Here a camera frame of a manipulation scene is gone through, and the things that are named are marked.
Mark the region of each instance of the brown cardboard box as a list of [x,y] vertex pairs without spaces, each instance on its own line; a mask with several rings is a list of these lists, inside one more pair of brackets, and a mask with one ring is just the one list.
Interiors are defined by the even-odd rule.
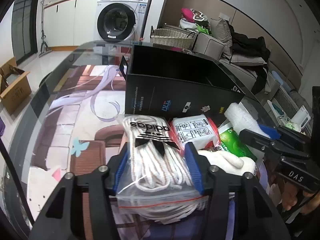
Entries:
[[[0,69],[0,98],[9,114],[13,114],[22,101],[31,94],[27,78],[29,73],[30,71],[17,68],[14,57],[8,60]],[[6,78],[11,74],[18,74],[19,76],[7,86]]]

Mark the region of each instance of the white plastic bag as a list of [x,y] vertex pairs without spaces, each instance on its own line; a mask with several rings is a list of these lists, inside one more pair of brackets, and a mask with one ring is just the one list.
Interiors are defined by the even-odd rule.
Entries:
[[167,224],[203,209],[207,198],[193,187],[168,123],[146,115],[121,115],[117,119],[129,140],[129,158],[116,195],[121,212]]

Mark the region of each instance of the metal bolt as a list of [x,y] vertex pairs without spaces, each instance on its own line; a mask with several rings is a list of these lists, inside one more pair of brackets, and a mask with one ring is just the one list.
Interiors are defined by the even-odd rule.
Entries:
[[106,166],[106,165],[102,165],[99,167],[99,171],[101,171],[101,172],[105,172],[107,170],[108,170],[108,166]]
[[245,172],[244,173],[244,176],[247,178],[247,179],[252,179],[253,178],[253,174],[251,172]]
[[209,167],[209,169],[210,169],[210,171],[212,171],[212,172],[216,172],[216,171],[219,170],[219,167],[216,166],[216,165],[211,165],[211,166]]
[[68,172],[64,175],[65,179],[71,179],[73,177],[73,173],[72,172]]

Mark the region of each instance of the mop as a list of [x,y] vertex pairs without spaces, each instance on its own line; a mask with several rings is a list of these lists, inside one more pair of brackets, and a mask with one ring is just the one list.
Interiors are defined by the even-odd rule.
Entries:
[[42,39],[42,43],[41,43],[41,48],[40,48],[40,53],[39,53],[39,57],[42,57],[48,53],[50,53],[52,51],[52,49],[49,49],[47,42],[44,40],[45,39],[45,35],[44,35],[44,30],[43,30],[43,20],[44,20],[44,0],[42,0],[41,2],[42,4],[42,12],[41,12],[41,39]]

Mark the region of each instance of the black cardboard box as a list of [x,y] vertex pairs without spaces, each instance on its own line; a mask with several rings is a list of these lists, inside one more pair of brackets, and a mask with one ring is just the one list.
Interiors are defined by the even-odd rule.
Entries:
[[202,54],[135,45],[126,73],[125,113],[166,119],[205,114],[219,126],[242,90]]

